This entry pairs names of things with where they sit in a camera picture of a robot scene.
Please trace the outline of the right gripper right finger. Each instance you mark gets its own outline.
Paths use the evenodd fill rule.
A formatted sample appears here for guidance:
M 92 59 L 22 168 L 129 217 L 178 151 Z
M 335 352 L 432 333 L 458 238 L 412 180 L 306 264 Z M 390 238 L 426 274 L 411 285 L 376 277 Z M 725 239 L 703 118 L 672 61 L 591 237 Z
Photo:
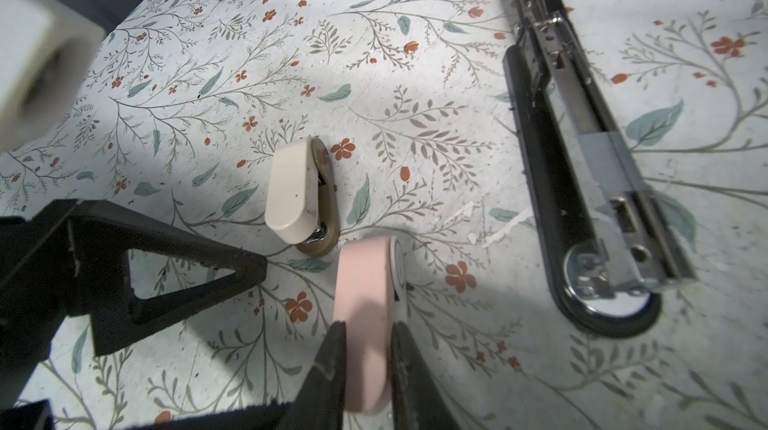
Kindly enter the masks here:
M 395 429 L 459 429 L 404 322 L 392 327 L 389 368 Z

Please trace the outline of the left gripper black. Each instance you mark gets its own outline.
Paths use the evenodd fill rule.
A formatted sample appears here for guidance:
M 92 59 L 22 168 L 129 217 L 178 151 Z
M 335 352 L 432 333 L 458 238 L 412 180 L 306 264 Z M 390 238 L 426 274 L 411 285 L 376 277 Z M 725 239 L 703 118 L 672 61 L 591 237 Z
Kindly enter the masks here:
M 69 244 L 76 273 L 72 312 L 89 316 L 97 356 L 125 349 L 266 279 L 267 260 L 257 253 L 108 202 L 79 205 L 55 200 L 29 220 L 1 219 L 2 410 L 14 405 L 49 357 L 67 315 Z

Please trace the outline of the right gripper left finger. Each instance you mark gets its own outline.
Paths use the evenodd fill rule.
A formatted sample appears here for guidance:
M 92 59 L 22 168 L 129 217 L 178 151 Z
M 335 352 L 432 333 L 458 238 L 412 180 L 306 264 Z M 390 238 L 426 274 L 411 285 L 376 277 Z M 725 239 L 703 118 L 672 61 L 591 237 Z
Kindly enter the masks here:
M 298 395 L 277 429 L 342 429 L 346 367 L 347 326 L 336 321 L 329 327 Z

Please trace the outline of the black stapler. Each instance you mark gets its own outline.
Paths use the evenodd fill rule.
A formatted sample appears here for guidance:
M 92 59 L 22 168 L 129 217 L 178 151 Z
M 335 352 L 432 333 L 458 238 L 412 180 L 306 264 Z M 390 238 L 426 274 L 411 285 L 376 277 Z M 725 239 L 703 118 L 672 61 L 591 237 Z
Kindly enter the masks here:
M 579 330 L 628 339 L 696 279 L 597 84 L 562 0 L 502 0 L 504 56 L 547 281 Z

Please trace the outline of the floral patterned table mat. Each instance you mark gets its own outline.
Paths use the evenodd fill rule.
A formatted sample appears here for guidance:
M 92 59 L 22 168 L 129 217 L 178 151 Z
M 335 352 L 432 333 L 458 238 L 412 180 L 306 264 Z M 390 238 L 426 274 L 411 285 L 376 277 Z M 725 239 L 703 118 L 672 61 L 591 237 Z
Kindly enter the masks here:
M 20 395 L 61 429 L 290 400 L 332 319 L 335 254 L 264 222 L 274 152 L 330 152 L 343 241 L 399 239 L 409 325 L 465 429 L 767 425 L 767 0 L 562 0 L 697 273 L 627 340 L 551 298 L 503 58 L 505 0 L 99 0 L 107 34 L 1 211 L 105 199 L 266 255 L 265 283 L 115 354 L 65 320 Z

